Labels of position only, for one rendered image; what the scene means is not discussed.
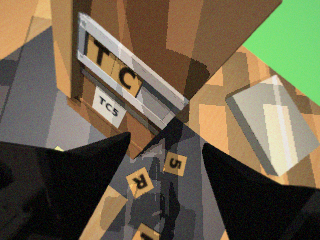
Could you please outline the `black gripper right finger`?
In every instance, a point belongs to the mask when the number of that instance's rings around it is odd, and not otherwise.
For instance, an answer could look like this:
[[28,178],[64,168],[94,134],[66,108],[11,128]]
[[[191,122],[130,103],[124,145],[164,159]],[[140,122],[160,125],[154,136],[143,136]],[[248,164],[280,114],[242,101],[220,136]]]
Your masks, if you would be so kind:
[[291,240],[320,215],[320,188],[280,184],[209,143],[202,155],[229,240]]

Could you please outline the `white paper ticket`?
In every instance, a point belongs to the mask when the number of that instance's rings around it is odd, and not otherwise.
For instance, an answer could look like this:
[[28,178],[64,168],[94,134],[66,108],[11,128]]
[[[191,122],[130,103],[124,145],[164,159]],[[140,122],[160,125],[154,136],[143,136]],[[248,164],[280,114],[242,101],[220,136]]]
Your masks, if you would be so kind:
[[119,127],[127,111],[98,86],[96,86],[92,107],[116,128]]

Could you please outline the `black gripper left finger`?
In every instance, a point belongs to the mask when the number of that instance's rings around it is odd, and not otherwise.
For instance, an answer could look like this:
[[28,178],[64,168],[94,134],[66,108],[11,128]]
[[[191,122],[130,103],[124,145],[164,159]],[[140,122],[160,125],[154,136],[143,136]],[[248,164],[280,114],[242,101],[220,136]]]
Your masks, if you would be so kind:
[[79,240],[130,140],[124,132],[67,151],[0,141],[0,178],[43,185],[57,238]]

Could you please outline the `grey flat rectangular box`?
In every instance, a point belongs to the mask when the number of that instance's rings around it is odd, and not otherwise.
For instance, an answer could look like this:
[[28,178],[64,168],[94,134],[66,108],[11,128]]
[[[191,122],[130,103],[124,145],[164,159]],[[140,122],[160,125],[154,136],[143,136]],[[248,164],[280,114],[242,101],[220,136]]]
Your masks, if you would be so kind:
[[276,75],[225,101],[266,174],[280,177],[320,146]]

